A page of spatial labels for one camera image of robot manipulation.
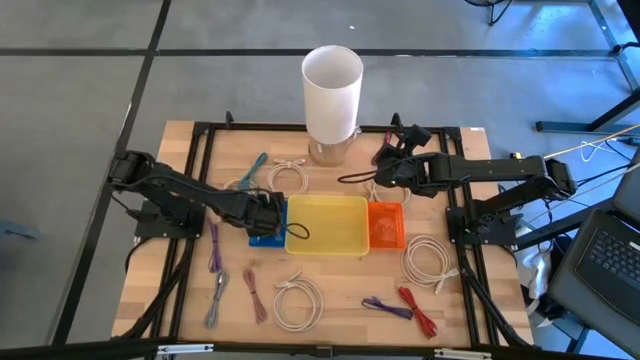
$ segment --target yellow plastic bin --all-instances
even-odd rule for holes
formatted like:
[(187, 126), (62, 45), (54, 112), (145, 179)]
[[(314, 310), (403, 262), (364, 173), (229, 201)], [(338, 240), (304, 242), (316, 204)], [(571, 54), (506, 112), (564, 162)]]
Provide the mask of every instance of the yellow plastic bin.
[[(309, 230), (301, 239), (287, 232), (285, 250), (294, 255), (362, 256), (369, 252), (367, 199), (361, 196), (292, 195), (287, 224)], [(291, 227), (300, 232), (299, 227)]]

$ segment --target teal cable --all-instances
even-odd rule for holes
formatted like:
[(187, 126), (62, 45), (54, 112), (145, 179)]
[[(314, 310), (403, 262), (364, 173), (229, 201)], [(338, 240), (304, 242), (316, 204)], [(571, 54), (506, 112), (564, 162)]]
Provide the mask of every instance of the teal cable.
[(249, 169), (249, 172), (247, 173), (247, 175), (243, 176), (242, 179), (240, 179), (240, 181), (238, 182), (238, 190), (250, 190), (251, 189), (251, 181), (253, 179), (253, 177), (255, 176), (256, 172), (258, 172), (258, 169), (264, 165), (264, 163), (267, 162), (267, 159), (269, 159), (269, 155), (267, 155), (267, 153), (263, 152), (262, 154), (260, 154), (260, 156), (258, 156), (258, 159), (256, 160), (256, 162), (253, 164), (253, 166), (251, 166), (251, 168)]

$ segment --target orange container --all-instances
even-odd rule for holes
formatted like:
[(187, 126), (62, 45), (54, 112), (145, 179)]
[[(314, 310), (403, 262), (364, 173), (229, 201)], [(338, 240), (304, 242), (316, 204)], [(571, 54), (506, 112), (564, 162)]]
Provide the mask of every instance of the orange container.
[(402, 204), (369, 203), (369, 246), (374, 249), (404, 249)]

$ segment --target white cylinder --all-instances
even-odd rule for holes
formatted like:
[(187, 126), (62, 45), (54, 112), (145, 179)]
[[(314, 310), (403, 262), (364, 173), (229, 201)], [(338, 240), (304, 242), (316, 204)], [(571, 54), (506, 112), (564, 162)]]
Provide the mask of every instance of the white cylinder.
[(316, 141), (337, 144), (355, 131), (363, 69), (355, 52), (337, 45), (319, 47), (302, 60), (307, 132)]

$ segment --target plywood surface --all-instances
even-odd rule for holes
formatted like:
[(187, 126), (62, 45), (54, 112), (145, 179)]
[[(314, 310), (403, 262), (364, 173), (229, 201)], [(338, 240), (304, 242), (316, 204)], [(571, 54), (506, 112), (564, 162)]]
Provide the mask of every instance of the plywood surface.
[[(182, 171), (189, 150), (193, 123), (170, 121), (160, 146), (158, 160)], [(483, 129), (463, 129), (463, 145), (467, 158), (489, 158), (489, 147)], [(265, 151), (270, 160), (257, 173), (259, 186), (267, 187), (267, 176), (274, 166), (271, 159), (294, 160), (305, 158), (309, 173), (309, 194), (359, 195), (368, 197), (365, 184), (345, 185), (336, 179), (345, 174), (371, 170), (371, 157), (380, 147), (382, 134), (361, 134), (351, 145), (345, 162), (333, 168), (313, 164), (307, 154), (308, 135), (302, 132), (274, 131), (218, 131), (215, 134), (213, 154), (207, 182), (216, 187), (242, 177)], [(438, 151), (440, 145), (433, 138), (425, 148), (416, 152)], [(200, 164), (201, 154), (196, 164)], [(276, 178), (276, 187), (285, 195), (295, 193), (300, 185), (297, 174), (283, 171)], [(495, 195), (495, 184), (474, 184), (475, 198)], [(402, 201), (401, 189), (380, 188), (388, 201)], [(440, 241), (449, 251), (456, 266), (455, 250), (448, 241), (444, 208), (447, 195), (434, 199), (414, 197), (405, 210), (407, 242), (413, 237), (427, 234)], [(217, 217), (209, 212), (214, 221)], [(191, 275), (180, 325), (179, 338), (193, 341), (224, 341), (252, 343), (310, 343), (339, 345), (392, 345), (392, 346), (468, 346), (465, 311), (459, 278), (445, 282), (439, 295), (433, 289), (423, 289), (409, 283), (400, 269), (400, 252), (372, 249), (364, 257), (294, 256), (283, 249), (251, 248), (246, 233), (227, 224), (220, 225), (222, 264), (229, 274), (229, 284), (220, 303), (218, 325), (215, 329), (203, 326), (211, 304), (215, 276), (207, 264), (212, 243), (208, 227), (197, 241)], [(126, 331), (149, 305), (158, 289), (165, 259), (167, 241), (154, 239), (131, 259), (129, 273), (115, 319), (113, 334)], [(529, 323), (520, 292), (520, 284), (511, 255), (498, 247), (484, 246), (485, 262), (491, 294), (505, 318), (526, 340), (532, 341)], [(416, 257), (421, 268), (435, 272), (439, 262), (427, 250)], [(256, 274), (257, 291), (269, 313), (268, 320), (255, 324), (253, 305), (242, 271), (251, 268)], [(278, 327), (273, 317), (274, 283), (286, 280), (298, 270), (320, 288), (325, 311), (318, 325), (307, 332), (290, 333)], [(438, 336), (427, 340), (415, 321), (393, 317), (387, 313), (367, 310), (361, 306), (365, 297), (378, 296), (385, 303), (402, 306), (397, 287), (410, 288), (422, 310), (437, 324)], [(302, 321), (310, 310), (309, 301), (302, 293), (290, 291), (285, 298), (285, 312), (293, 322)], [(163, 325), (166, 334), (170, 310), (168, 306)], [(481, 338), (486, 341), (482, 307), (476, 301)]]

